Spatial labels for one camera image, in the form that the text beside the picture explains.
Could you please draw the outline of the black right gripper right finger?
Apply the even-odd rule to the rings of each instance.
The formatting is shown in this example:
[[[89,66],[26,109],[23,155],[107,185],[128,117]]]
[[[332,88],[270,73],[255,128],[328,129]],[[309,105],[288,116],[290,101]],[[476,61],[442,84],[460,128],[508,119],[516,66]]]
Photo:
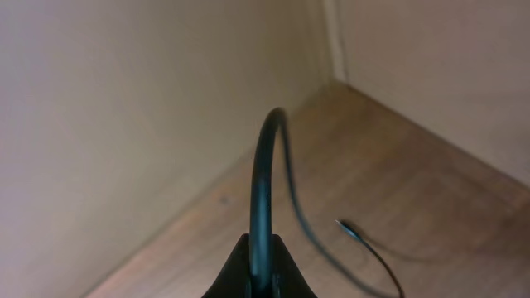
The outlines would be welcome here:
[[[272,236],[272,297],[316,298],[277,234]]]

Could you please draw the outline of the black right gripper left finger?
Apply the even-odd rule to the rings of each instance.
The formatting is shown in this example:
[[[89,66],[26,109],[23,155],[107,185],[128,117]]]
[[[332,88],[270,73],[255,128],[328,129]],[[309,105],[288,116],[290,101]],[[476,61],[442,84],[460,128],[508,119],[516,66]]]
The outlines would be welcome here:
[[[250,298],[249,236],[244,233],[202,298]]]

